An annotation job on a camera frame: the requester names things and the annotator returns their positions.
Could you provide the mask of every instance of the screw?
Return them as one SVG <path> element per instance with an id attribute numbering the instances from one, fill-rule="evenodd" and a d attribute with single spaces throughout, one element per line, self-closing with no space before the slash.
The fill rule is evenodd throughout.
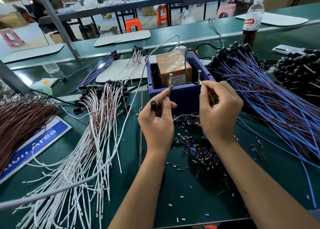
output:
<path id="1" fill-rule="evenodd" d="M 172 76 L 173 76 L 173 73 L 170 73 L 169 76 L 170 76 L 170 80 L 169 80 L 170 86 L 169 86 L 169 87 L 171 87 L 171 78 L 172 78 Z"/>
<path id="2" fill-rule="evenodd" d="M 200 83 L 200 74 L 201 74 L 201 70 L 198 70 L 198 84 Z"/>

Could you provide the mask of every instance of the metal pole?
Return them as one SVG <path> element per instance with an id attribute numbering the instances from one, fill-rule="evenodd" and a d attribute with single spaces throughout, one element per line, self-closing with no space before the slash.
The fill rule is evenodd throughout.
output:
<path id="1" fill-rule="evenodd" d="M 49 16 L 51 17 L 53 23 L 56 25 L 63 41 L 67 44 L 67 46 L 69 47 L 72 55 L 78 59 L 80 58 L 80 55 L 77 51 L 77 49 L 75 48 L 74 44 L 72 43 L 70 36 L 68 35 L 68 33 L 66 32 L 66 29 L 63 27 L 61 21 L 59 20 L 56 12 L 54 11 L 53 6 L 51 5 L 49 0 L 41 0 L 43 6 L 45 7 L 46 11 L 48 12 Z"/>
<path id="2" fill-rule="evenodd" d="M 0 79 L 16 93 L 33 96 L 33 91 L 0 60 Z"/>

